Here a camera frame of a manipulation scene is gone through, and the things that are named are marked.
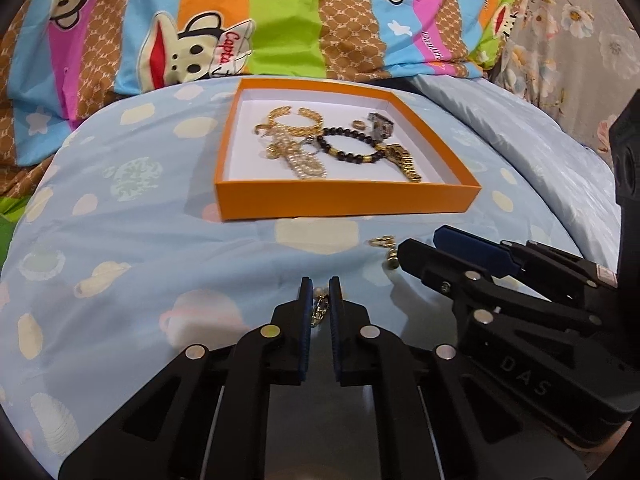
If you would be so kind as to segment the gold chain shell earring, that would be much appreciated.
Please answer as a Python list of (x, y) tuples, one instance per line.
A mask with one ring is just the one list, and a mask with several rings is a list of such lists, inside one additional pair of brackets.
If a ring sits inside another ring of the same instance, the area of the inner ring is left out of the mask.
[(318, 327), (329, 311), (329, 291), (326, 287), (317, 287), (314, 290), (314, 303), (312, 304), (310, 326)]

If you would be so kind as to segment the gold hoop earring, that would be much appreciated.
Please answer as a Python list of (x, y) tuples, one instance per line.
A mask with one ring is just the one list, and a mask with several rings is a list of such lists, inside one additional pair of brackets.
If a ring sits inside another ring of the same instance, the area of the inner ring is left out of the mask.
[(254, 133), (258, 136), (269, 136), (274, 125), (272, 122), (265, 122), (264, 124), (258, 124), (254, 128)]
[(364, 122), (362, 122), (361, 120), (354, 120), (352, 122), (352, 126), (360, 131), (363, 131), (366, 128), (366, 124)]

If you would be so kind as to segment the orange jewelry box tray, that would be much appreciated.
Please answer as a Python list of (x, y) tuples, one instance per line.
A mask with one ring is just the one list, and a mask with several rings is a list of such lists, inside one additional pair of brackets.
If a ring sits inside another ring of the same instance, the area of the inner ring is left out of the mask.
[[(274, 128), (258, 136), (254, 128), (265, 122)], [(386, 159), (387, 144), (411, 154), (420, 183)], [(280, 78), (240, 81), (214, 185), (224, 221), (452, 214), (480, 194), (462, 160), (392, 92)]]

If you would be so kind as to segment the grey floral bedsheet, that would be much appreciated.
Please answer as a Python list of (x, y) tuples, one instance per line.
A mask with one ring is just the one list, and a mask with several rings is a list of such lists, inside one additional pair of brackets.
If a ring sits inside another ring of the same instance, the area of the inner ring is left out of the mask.
[(639, 36), (617, 0), (526, 0), (491, 74), (606, 162), (639, 87)]

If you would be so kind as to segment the gold disc drop earring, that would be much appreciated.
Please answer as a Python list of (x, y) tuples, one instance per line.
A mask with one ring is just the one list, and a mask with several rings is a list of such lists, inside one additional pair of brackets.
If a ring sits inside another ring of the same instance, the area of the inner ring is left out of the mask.
[(399, 268), (398, 252), (396, 238), (393, 235), (383, 235), (368, 240), (368, 244), (372, 247), (382, 248), (386, 250), (386, 266), (390, 270)]

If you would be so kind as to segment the light blue planet bedsheet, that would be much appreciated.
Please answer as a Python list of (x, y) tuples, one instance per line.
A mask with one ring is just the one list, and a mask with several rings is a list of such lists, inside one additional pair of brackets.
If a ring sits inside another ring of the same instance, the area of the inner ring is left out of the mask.
[(404, 96), (480, 182), (463, 214), (223, 222), (213, 172), (237, 85), (104, 108), (55, 155), (14, 232), (1, 272), (1, 405), (49, 474), (186, 346), (234, 344), (302, 278), (339, 278), (407, 344), (454, 342), (449, 301), (390, 270), (377, 237), (430, 240), (451, 224), (616, 265), (612, 171), (481, 79), (420, 76)]

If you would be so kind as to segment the colorful monkey print quilt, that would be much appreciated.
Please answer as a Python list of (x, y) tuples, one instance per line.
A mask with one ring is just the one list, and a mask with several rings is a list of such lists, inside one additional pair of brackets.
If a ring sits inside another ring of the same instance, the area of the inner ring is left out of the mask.
[(526, 0), (1, 0), (1, 194), (122, 96), (239, 75), (475, 78)]

